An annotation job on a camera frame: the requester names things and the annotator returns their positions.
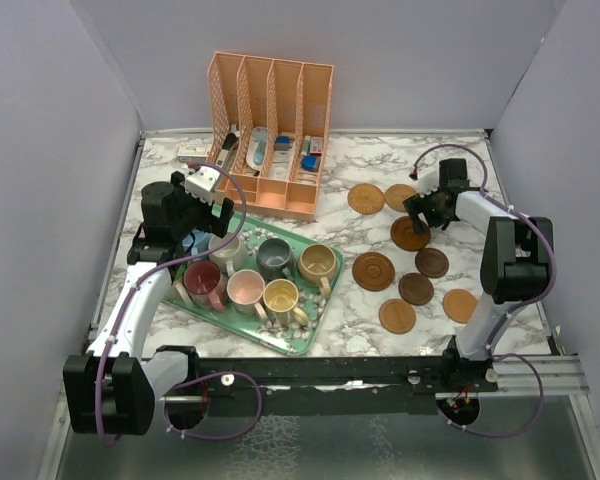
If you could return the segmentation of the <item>light orange wooden coaster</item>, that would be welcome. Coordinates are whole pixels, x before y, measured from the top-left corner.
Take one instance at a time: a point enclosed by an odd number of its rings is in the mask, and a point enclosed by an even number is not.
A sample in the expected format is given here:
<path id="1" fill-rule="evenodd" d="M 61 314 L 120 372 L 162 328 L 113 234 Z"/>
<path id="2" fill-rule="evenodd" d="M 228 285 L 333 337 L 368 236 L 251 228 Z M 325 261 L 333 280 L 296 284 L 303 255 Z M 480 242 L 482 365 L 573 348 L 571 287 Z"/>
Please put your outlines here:
<path id="1" fill-rule="evenodd" d="M 402 299 L 389 299 L 379 308 L 381 325 L 393 334 L 410 332 L 416 323 L 416 313 L 413 307 Z"/>

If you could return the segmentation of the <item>brown wooden ringed coaster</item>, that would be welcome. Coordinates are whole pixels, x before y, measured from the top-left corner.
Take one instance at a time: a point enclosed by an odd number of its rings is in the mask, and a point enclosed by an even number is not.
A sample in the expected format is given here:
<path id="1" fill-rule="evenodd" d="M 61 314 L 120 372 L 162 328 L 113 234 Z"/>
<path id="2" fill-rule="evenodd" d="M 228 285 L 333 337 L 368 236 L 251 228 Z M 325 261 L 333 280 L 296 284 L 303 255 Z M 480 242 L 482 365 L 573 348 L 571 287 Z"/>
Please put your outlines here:
<path id="1" fill-rule="evenodd" d="M 393 222 L 390 236 L 396 246 L 411 252 L 425 248 L 431 239 L 429 228 L 426 227 L 423 233 L 417 233 L 409 216 L 402 216 Z"/>

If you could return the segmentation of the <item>woven rattan coaster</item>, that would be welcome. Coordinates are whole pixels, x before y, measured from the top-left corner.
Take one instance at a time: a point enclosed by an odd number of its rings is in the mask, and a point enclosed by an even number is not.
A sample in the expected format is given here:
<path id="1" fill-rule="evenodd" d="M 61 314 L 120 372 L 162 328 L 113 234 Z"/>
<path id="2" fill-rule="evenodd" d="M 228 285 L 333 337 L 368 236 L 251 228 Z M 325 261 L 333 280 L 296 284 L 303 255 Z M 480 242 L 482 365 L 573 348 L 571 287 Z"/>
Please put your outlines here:
<path id="1" fill-rule="evenodd" d="M 364 215 L 381 211 L 385 204 L 383 192 L 370 183 L 360 183 L 352 187 L 347 195 L 348 205 Z"/>
<path id="2" fill-rule="evenodd" d="M 406 212 L 404 202 L 417 194 L 417 191 L 406 184 L 391 185 L 384 192 L 385 203 L 394 211 Z"/>

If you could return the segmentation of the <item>dark walnut coaster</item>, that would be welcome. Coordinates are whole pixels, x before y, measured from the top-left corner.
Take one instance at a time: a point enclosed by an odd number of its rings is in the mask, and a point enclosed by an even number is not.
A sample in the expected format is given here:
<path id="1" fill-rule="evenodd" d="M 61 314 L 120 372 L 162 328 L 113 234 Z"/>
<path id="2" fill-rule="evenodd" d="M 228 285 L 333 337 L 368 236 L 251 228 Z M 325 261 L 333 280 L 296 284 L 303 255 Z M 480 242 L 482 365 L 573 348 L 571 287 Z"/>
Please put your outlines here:
<path id="1" fill-rule="evenodd" d="M 429 278 L 441 278 L 449 269 L 448 257 L 439 249 L 423 248 L 414 259 L 417 270 Z"/>
<path id="2" fill-rule="evenodd" d="M 407 273 L 398 283 L 399 294 L 411 305 L 422 306 L 429 303 L 434 296 L 431 281 L 421 273 Z"/>

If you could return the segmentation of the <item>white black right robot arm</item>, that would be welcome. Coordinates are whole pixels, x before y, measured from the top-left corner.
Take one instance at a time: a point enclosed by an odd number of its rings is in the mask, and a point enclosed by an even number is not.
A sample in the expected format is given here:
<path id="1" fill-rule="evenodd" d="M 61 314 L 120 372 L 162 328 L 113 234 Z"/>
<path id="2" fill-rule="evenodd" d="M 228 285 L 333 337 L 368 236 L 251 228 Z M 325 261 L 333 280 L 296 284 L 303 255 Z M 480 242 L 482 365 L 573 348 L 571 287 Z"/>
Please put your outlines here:
<path id="1" fill-rule="evenodd" d="M 450 340 L 439 367 L 441 383 L 461 391 L 490 368 L 493 350 L 513 317 L 553 288 L 553 226 L 545 217 L 529 217 L 472 186 L 463 158 L 441 161 L 436 177 L 435 186 L 404 201 L 414 231 L 423 234 L 464 221 L 485 235 L 481 297 L 468 323 Z"/>

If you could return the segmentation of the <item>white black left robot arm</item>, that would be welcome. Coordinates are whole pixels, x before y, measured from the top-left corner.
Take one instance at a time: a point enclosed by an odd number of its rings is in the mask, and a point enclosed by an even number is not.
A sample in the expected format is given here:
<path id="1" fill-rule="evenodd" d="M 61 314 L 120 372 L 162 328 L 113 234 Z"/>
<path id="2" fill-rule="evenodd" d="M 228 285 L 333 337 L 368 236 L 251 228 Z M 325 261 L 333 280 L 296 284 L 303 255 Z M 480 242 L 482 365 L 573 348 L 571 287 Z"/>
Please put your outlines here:
<path id="1" fill-rule="evenodd" d="M 96 434 L 104 444 L 123 435 L 143 435 L 157 400 L 172 388 L 186 395 L 200 385 L 195 353 L 164 347 L 144 362 L 142 353 L 157 308 L 183 263 L 202 258 L 183 241 L 193 231 L 211 233 L 229 243 L 234 203 L 225 199 L 213 212 L 216 189 L 230 174 L 213 164 L 199 164 L 185 174 L 141 190 L 142 222 L 127 253 L 120 296 L 97 338 L 82 355 L 71 355 L 63 381 L 71 427 Z"/>

